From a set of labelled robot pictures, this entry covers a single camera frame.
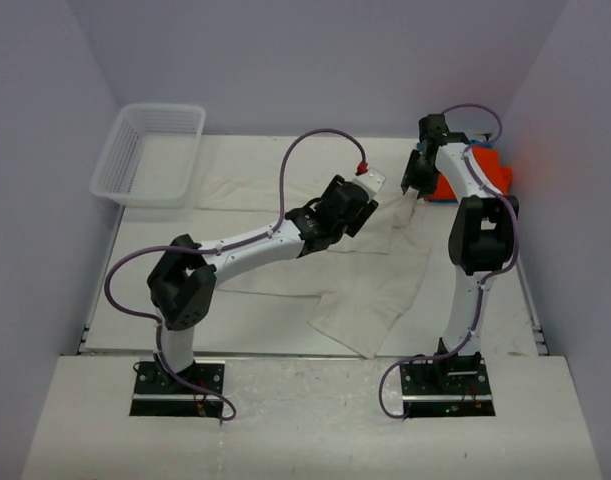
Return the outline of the white t shirt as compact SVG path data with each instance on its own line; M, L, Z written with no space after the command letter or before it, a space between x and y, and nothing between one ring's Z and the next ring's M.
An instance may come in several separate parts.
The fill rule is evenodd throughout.
M417 194L385 191L353 238L270 264L219 287L208 317L212 350L372 358L414 303L428 247L414 227Z

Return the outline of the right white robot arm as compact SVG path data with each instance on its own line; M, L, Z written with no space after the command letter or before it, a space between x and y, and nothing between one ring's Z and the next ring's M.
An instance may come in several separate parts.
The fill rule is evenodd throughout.
M496 188L474 156L473 143L452 132L445 115L428 114L418 122L419 142L412 150L400 188L414 189L421 198L435 193L440 177L458 203L448 254L456 284L448 325L435 354L418 356L410 375L423 387L452 393L467 373L481 366L480 324L495 278L517 260L518 201Z

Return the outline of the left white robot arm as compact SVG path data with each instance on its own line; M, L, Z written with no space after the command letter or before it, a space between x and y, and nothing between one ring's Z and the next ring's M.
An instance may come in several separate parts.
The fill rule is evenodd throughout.
M157 380L180 393L193 379L194 327L208 314L216 287L248 271L327 250L353 237L378 207L385 177L375 169L348 181L335 176L322 196L294 208L249 238L230 237L203 248L191 236L174 239L147 278L162 315L156 332Z

